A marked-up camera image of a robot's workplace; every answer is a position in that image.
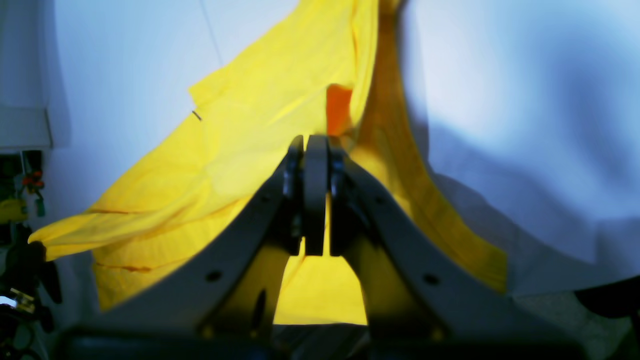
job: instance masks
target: yellow cloth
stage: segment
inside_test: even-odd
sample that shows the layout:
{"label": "yellow cloth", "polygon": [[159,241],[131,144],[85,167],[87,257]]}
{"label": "yellow cloth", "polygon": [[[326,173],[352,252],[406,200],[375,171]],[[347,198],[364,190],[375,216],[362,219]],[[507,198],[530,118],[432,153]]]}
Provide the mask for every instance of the yellow cloth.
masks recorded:
{"label": "yellow cloth", "polygon": [[[466,227],[413,142],[397,69],[398,2],[301,0],[231,64],[195,85],[195,113],[97,203],[30,241],[42,241],[50,260],[93,250],[100,304],[109,309],[214,239],[296,135],[330,133],[343,137],[351,157],[448,256],[504,290],[506,255]],[[275,322],[365,324],[347,263],[292,257]]]}

